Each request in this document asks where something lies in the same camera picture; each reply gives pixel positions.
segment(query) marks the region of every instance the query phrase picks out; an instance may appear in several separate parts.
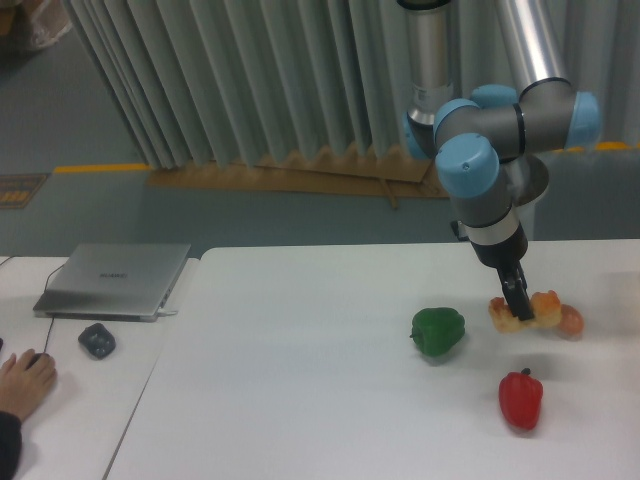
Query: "finger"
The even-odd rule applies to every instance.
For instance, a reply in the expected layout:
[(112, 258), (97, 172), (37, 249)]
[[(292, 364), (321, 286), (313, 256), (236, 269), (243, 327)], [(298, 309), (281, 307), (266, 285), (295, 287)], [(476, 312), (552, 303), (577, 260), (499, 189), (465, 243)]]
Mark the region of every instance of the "finger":
[(50, 359), (50, 361), (47, 362), (44, 368), (38, 373), (38, 377), (37, 377), (38, 380), (44, 382), (47, 378), (51, 376), (51, 374), (55, 371), (55, 369), (56, 369), (56, 362), (54, 362), (53, 359)]
[(58, 372), (57, 370), (54, 370), (51, 376), (44, 381), (42, 386), (44, 387), (47, 393), (49, 393), (49, 391), (53, 388), (53, 385), (56, 383), (57, 378), (58, 378)]
[(47, 365), (49, 364), (49, 362), (51, 362), (53, 359), (49, 356), (49, 354), (47, 353), (43, 353), (42, 355), (40, 355), (40, 358), (36, 361), (36, 363), (34, 363), (31, 368), (29, 368), (29, 373), (31, 375), (33, 375), (34, 377), (37, 377), (40, 375), (40, 373), (47, 368)]
[(2, 364), (2, 368), (0, 368), (0, 375), (6, 375), (9, 373), (9, 370), (13, 368), (16, 364), (16, 354), (12, 353), (9, 359)]
[(18, 367), (18, 369), (20, 371), (26, 370), (27, 366), (29, 365), (29, 362), (31, 361), (31, 359), (35, 354), (36, 354), (35, 350), (33, 348), (30, 348), (29, 350), (24, 352), (22, 355), (20, 355), (20, 358), (16, 362), (16, 366)]

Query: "blue joint cap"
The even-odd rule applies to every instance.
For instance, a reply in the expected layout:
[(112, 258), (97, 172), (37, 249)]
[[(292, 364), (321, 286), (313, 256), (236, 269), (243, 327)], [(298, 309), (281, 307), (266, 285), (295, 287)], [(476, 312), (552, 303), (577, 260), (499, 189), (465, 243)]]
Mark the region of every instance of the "blue joint cap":
[(564, 148), (592, 147), (598, 141), (601, 128), (598, 100), (591, 92), (578, 92)]
[(436, 119), (433, 122), (433, 141), (436, 140), (436, 135), (438, 133), (438, 127), (442, 123), (442, 121), (455, 110), (462, 107), (475, 107), (480, 108), (477, 103), (472, 102), (471, 100), (467, 100), (466, 98), (456, 98), (455, 100), (451, 100), (450, 102), (445, 103), (438, 113), (436, 113)]
[(426, 160), (427, 154), (420, 148), (416, 137), (413, 135), (413, 130), (409, 124), (409, 116), (406, 113), (402, 116), (402, 125), (404, 126), (404, 136), (407, 138), (407, 148), (411, 156), (416, 160)]
[(506, 85), (483, 85), (471, 93), (471, 100), (480, 108), (504, 107), (518, 103), (518, 93)]
[(498, 178), (498, 154), (482, 135), (463, 133), (448, 140), (436, 156), (442, 186), (449, 195), (474, 198), (488, 191)]

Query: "computer mouse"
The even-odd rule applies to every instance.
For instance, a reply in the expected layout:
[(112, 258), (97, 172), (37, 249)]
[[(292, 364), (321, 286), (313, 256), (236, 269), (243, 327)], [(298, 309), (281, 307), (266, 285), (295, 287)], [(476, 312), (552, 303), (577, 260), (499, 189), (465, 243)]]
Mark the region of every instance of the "computer mouse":
[(29, 365), (27, 365), (27, 370), (33, 367), (33, 364), (36, 363), (41, 356), (42, 356), (42, 353), (36, 353), (33, 357), (31, 357), (31, 360), (29, 360)]
[(116, 348), (116, 339), (101, 323), (85, 328), (78, 337), (78, 342), (98, 360), (102, 360)]

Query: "green bell pepper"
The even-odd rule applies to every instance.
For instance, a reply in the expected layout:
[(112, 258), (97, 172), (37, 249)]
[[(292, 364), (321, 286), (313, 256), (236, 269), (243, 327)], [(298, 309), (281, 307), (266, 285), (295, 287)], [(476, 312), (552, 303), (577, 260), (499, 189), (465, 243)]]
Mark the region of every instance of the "green bell pepper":
[(411, 326), (411, 338), (429, 357), (447, 353), (464, 336), (464, 317), (453, 308), (420, 310)]

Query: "gray floor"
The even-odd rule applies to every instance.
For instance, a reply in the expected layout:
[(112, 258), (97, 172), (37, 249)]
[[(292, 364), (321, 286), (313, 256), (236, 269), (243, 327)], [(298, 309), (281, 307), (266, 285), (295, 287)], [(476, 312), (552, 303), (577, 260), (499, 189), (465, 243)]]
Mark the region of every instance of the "gray floor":
[[(0, 174), (139, 161), (75, 34), (0, 64)], [(537, 240), (640, 238), (640, 152), (544, 156)], [(453, 241), (446, 200), (152, 188), (145, 172), (52, 175), (24, 210), (0, 211), (0, 254), (66, 256), (81, 242), (212, 247)]]

